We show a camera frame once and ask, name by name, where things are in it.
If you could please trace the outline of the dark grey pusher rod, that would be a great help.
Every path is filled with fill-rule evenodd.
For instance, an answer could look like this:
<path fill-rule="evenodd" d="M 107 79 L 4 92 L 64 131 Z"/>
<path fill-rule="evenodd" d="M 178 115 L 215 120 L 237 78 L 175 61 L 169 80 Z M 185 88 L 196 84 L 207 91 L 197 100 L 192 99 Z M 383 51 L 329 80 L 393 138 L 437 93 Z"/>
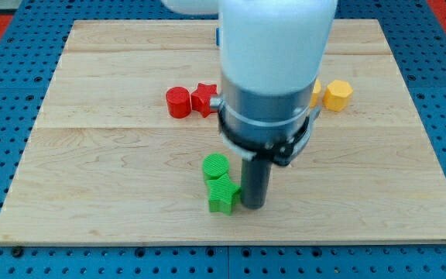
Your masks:
<path fill-rule="evenodd" d="M 265 205 L 271 166 L 269 160 L 242 161 L 241 202 L 246 208 L 255 210 Z"/>

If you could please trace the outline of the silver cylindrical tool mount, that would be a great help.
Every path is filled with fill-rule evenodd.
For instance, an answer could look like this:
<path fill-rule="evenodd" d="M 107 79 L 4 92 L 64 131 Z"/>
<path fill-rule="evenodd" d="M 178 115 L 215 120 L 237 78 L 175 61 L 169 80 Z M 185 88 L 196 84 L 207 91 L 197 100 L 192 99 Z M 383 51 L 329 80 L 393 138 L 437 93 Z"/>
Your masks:
<path fill-rule="evenodd" d="M 245 89 L 221 76 L 221 94 L 211 100 L 218 109 L 224 144 L 247 161 L 289 165 L 309 142 L 319 108 L 310 108 L 314 83 L 277 95 Z"/>

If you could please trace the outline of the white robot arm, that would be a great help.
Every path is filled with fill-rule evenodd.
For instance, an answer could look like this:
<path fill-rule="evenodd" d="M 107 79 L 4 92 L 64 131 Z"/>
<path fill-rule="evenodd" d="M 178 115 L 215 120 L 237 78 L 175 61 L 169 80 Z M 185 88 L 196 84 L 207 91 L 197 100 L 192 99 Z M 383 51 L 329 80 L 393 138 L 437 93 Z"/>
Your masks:
<path fill-rule="evenodd" d="M 242 158 L 241 202 L 264 206 L 272 165 L 307 145 L 310 99 L 336 0 L 162 0 L 184 15 L 218 15 L 221 93 L 210 100 L 223 141 Z"/>

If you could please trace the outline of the yellow block behind arm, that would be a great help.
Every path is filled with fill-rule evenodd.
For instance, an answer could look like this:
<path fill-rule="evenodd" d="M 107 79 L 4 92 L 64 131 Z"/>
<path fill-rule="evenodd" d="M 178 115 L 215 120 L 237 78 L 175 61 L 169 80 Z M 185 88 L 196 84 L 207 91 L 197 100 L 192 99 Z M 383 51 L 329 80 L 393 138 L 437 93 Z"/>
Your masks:
<path fill-rule="evenodd" d="M 310 98 L 310 107 L 313 108 L 317 105 L 317 100 L 321 94 L 322 85 L 319 79 L 317 79 L 313 86 L 313 91 Z"/>

